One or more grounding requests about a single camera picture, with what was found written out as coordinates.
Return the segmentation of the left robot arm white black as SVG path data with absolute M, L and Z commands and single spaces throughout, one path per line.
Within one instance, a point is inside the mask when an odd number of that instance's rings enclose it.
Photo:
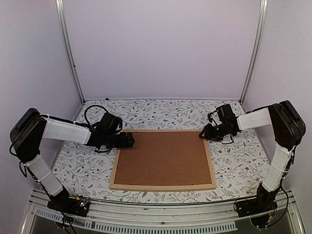
M 10 132 L 9 152 L 17 157 L 23 166 L 53 197 L 53 203 L 63 212 L 69 211 L 73 204 L 69 193 L 57 179 L 51 164 L 42 153 L 47 152 L 48 143 L 73 142 L 94 147 L 97 153 L 114 148 L 128 149 L 135 144 L 131 132 L 123 132 L 123 120 L 104 111 L 102 118 L 94 123 L 84 113 L 84 122 L 54 117 L 29 108 Z

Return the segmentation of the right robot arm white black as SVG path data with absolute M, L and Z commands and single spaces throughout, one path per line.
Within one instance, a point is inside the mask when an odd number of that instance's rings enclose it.
M 288 173 L 297 146 L 306 132 L 306 125 L 289 100 L 274 103 L 236 116 L 230 105 L 225 104 L 215 111 L 220 124 L 208 114 L 208 124 L 204 126 L 199 137 L 221 142 L 224 136 L 234 137 L 237 133 L 263 126 L 272 126 L 275 151 L 270 168 L 257 194 L 261 194 L 252 202 L 255 212 L 261 213 L 271 204 L 271 195 L 280 190 L 281 180 Z

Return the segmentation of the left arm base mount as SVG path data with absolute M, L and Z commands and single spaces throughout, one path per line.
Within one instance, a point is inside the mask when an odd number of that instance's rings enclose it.
M 69 192 L 63 187 L 56 196 L 50 195 L 47 207 L 66 214 L 86 217 L 90 207 L 90 199 L 82 195 L 70 197 Z

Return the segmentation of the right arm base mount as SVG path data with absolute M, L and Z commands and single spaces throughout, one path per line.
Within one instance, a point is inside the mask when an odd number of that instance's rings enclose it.
M 278 192 L 257 192 L 254 199 L 243 199 L 234 203 L 234 210 L 238 217 L 257 215 L 251 218 L 251 223 L 258 229 L 268 227 L 276 215 L 277 202 L 275 200 Z

